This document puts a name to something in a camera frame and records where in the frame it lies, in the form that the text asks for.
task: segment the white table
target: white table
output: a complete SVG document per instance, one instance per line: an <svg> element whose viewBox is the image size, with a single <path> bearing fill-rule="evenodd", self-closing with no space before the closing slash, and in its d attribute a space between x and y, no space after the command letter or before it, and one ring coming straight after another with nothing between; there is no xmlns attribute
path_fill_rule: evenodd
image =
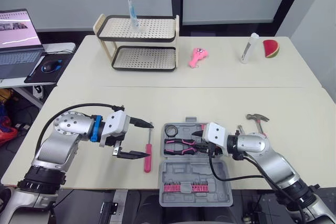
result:
<svg viewBox="0 0 336 224"><path fill-rule="evenodd" d="M237 124L256 132L247 113L270 118L263 123L273 148L281 153L308 184L336 186L335 104L323 88L130 88L80 86L55 87L28 132L1 182L16 185L30 167L36 141L46 121L61 109L79 103L124 104L128 115L152 121L152 171L143 171L143 159L112 157L112 148L82 142L65 188L155 189L158 188L162 126L196 116L199 122L217 122L234 132ZM111 113L107 108L82 108L86 114ZM130 126L122 143L124 151L144 151L148 129ZM258 174L246 161L224 158L230 177ZM263 179L232 182L233 189L269 189Z"/></svg>
<svg viewBox="0 0 336 224"><path fill-rule="evenodd" d="M68 52L74 51L76 48L75 43L54 43L54 44L43 44L45 52L58 52L67 50ZM44 57L41 57L37 62L35 68L40 64ZM30 92L22 87L31 87L31 86L43 86L43 85L51 85L53 82L40 82L40 83L25 83L26 77L20 78L10 78L10 79L0 79L0 89L12 88L24 98L26 98L29 102L37 106L38 108L42 108L43 103L34 97Z"/></svg>
<svg viewBox="0 0 336 224"><path fill-rule="evenodd" d="M64 87L72 87L74 84L84 87L97 85L102 87L321 87L289 38L276 37L280 43L280 51L272 59L265 58L262 44L264 39L266 38L260 40L249 63L244 65L240 63L239 57L245 49L247 37L180 37L180 62L175 71L135 72L114 70L97 37L86 36L57 85ZM209 57L199 61L198 68L191 69L187 63L195 47L207 49Z"/></svg>

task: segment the hammer head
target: hammer head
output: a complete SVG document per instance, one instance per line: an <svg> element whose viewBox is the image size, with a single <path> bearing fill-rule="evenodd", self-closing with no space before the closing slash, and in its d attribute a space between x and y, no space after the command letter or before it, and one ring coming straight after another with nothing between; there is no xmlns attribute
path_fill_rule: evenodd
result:
<svg viewBox="0 0 336 224"><path fill-rule="evenodd" d="M247 115L246 115L246 119L247 119L247 120L251 120L251 119L253 119L253 120L255 120L255 121L263 120L263 121L265 121L265 122L268 122L268 121L269 121L269 119L268 119L267 117L265 117L265 116L263 116L263 115L260 115L260 114L253 114L253 115L251 115L251 114L247 114Z"/></svg>

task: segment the laptop screen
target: laptop screen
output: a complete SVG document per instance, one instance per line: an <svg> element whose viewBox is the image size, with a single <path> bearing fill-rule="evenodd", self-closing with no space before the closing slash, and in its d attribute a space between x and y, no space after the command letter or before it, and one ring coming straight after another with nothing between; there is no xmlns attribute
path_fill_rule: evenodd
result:
<svg viewBox="0 0 336 224"><path fill-rule="evenodd" d="M0 49L41 45L26 10L0 13Z"/></svg>

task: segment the dish rack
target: dish rack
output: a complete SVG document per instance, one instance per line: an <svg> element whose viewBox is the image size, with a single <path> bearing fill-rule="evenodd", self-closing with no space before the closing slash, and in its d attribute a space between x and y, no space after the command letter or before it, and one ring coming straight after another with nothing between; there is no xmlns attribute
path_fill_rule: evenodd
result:
<svg viewBox="0 0 336 224"><path fill-rule="evenodd" d="M134 29L129 16L101 14L93 26L112 67L133 71L173 71L177 68L179 16L138 16L138 23L139 28ZM113 52L108 50L107 41L112 42Z"/></svg>

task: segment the red screwdriver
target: red screwdriver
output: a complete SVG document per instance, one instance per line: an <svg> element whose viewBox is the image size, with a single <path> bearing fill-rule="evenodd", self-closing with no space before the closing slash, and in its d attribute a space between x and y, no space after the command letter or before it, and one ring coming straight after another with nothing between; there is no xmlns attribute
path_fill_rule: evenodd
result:
<svg viewBox="0 0 336 224"><path fill-rule="evenodd" d="M152 169L152 144L151 144L151 133L152 129L149 129L149 137L148 137L148 144L146 145L146 153L150 156L145 157L145 163L144 163L144 171L145 173L149 173Z"/></svg>

